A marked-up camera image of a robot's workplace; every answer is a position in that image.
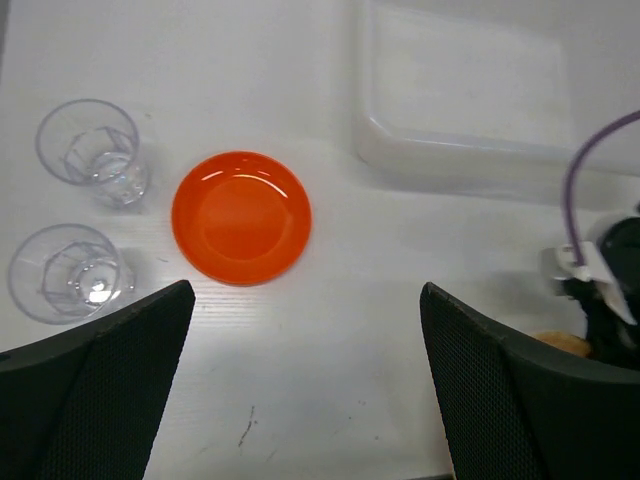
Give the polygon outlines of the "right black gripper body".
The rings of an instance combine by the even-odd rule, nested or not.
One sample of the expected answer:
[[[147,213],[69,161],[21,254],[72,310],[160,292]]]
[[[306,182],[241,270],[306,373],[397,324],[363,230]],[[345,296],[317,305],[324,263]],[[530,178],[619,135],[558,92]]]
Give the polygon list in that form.
[[[565,211],[568,244],[559,249],[561,292],[587,321],[591,358],[639,368],[639,216],[611,224],[594,243],[580,238],[575,213]]]

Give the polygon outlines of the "orange plastic plate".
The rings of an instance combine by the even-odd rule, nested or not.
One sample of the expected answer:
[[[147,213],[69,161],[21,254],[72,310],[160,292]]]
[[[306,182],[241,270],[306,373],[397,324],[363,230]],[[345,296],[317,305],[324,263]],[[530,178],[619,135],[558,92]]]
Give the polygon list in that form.
[[[311,237],[311,202],[285,165],[252,151],[227,151],[181,181],[171,227],[186,260],[218,282],[249,286],[288,271]]]

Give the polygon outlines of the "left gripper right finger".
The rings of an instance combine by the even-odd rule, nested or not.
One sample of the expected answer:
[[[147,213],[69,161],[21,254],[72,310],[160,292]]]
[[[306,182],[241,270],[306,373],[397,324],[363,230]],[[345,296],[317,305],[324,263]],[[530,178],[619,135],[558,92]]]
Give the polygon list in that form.
[[[456,478],[638,478],[638,371],[542,343],[433,283],[420,315]]]

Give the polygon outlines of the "woven bamboo tray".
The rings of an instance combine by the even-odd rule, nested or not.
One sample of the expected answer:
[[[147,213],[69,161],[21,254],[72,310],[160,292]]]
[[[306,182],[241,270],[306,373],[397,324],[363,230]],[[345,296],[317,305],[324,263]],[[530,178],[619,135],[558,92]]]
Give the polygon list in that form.
[[[592,355],[592,347],[589,342],[587,342],[583,338],[566,332],[540,332],[534,334],[533,338],[558,350],[573,354],[578,357],[589,358]]]

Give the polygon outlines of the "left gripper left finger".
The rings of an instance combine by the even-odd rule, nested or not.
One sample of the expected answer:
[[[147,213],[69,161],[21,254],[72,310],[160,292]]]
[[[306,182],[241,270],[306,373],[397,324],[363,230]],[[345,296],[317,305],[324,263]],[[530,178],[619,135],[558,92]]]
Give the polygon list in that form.
[[[3,352],[2,478],[143,478],[194,304],[181,280]]]

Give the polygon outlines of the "clear plastic cup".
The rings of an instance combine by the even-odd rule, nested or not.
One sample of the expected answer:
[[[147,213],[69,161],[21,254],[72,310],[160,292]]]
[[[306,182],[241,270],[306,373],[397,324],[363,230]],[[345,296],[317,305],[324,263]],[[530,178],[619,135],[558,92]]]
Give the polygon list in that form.
[[[91,321],[132,299],[136,276],[100,231],[66,223],[38,230],[17,248],[7,271],[14,304],[48,325]]]
[[[113,209],[139,203],[151,182],[136,123],[105,100],[76,99],[57,106],[38,125],[34,147],[50,175]]]

